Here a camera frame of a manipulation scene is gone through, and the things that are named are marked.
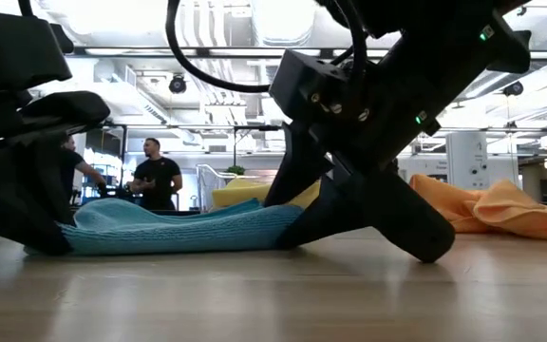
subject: screw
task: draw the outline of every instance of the screw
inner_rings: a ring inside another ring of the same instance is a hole
[[[335,114],[339,114],[343,110],[343,107],[340,104],[332,104],[330,110]]]
[[[360,114],[360,116],[358,116],[358,120],[359,121],[364,121],[368,118],[368,114],[370,113],[370,111],[368,109],[365,109],[365,111],[362,112],[362,114]]]

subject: wooden floor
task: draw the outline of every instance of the wooden floor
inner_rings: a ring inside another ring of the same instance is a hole
[[[373,232],[288,253],[67,259],[0,239],[0,341],[547,342],[547,242],[463,236],[422,265]]]

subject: man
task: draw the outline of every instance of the man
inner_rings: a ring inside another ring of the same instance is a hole
[[[171,197],[182,188],[182,176],[179,165],[163,157],[160,148],[155,138],[144,141],[142,149],[148,160],[137,167],[130,190],[142,194],[141,206],[145,209],[175,210]]]
[[[60,153],[60,169],[63,188],[67,196],[67,200],[71,200],[73,196],[73,179],[75,178],[75,170],[83,173],[85,176],[91,177],[103,192],[106,189],[106,180],[94,167],[88,165],[82,156],[75,152],[75,141],[73,137],[65,135],[61,140]]]

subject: black t-shirt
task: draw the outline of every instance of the black t-shirt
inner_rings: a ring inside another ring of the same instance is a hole
[[[142,206],[147,209],[174,209],[171,201],[172,178],[180,175],[179,165],[167,158],[144,161],[134,172],[141,181],[156,181],[156,187],[142,193]]]
[[[84,158],[77,152],[71,151],[66,148],[61,149],[60,153],[60,169],[61,169],[61,181],[63,182],[63,189],[65,189],[66,197],[71,200],[73,196],[73,179],[75,178],[75,166],[80,162],[83,162]]]

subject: teal towel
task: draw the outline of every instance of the teal towel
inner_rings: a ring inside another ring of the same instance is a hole
[[[256,199],[208,214],[155,215],[120,199],[100,199],[80,208],[76,227],[60,224],[80,256],[247,251],[274,248],[303,209],[263,208]]]

